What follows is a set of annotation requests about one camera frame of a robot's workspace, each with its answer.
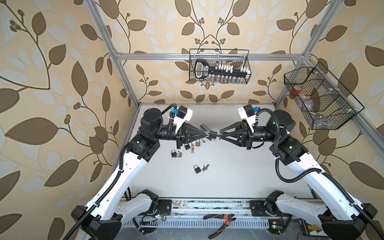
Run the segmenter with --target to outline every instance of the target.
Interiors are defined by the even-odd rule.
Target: wall-mounted basket
[[[190,49],[189,79],[210,83],[247,84],[249,50]]]
[[[330,83],[325,74],[335,79],[337,86]],[[364,109],[361,102],[321,62],[314,68],[302,67],[284,74],[284,84],[313,130],[339,129]]]

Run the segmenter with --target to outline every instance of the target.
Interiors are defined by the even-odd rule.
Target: black padlock
[[[197,166],[197,165],[194,165],[194,166],[193,166],[194,169],[195,169],[195,172],[196,172],[196,173],[201,172],[201,169],[199,168],[199,166],[197,166],[197,167],[195,167],[195,166]]]
[[[176,151],[175,151],[175,150],[173,150],[173,149],[172,149],[172,151],[171,151],[171,153],[170,153],[170,154],[171,154],[171,156],[172,156],[172,157],[177,157],[177,153],[176,153]]]

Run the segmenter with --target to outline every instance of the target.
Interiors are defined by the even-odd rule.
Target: white work surface
[[[220,129],[241,121],[237,109],[243,105],[184,105],[193,110],[191,121],[187,123],[200,128],[207,125],[219,133]],[[140,119],[145,110],[165,105],[143,105],[132,132],[137,133]],[[270,108],[272,105],[260,105]],[[169,113],[163,115],[164,124],[168,123]],[[259,117],[259,126],[265,126],[268,113]],[[160,197],[202,197],[202,198],[265,198],[274,190],[280,190],[298,198],[312,198],[306,182],[301,179],[296,183],[284,183],[275,172],[275,160],[269,150],[271,142],[266,142],[258,149],[247,150],[225,140],[209,141],[204,138],[201,146],[191,149],[184,146],[179,149],[181,158],[172,158],[171,150],[176,149],[175,141],[160,140],[160,147],[147,165],[138,173],[130,185],[132,195],[149,189]],[[196,174],[194,165],[200,169],[209,164],[207,171]],[[285,178],[296,177],[288,166],[280,163],[280,172]]]

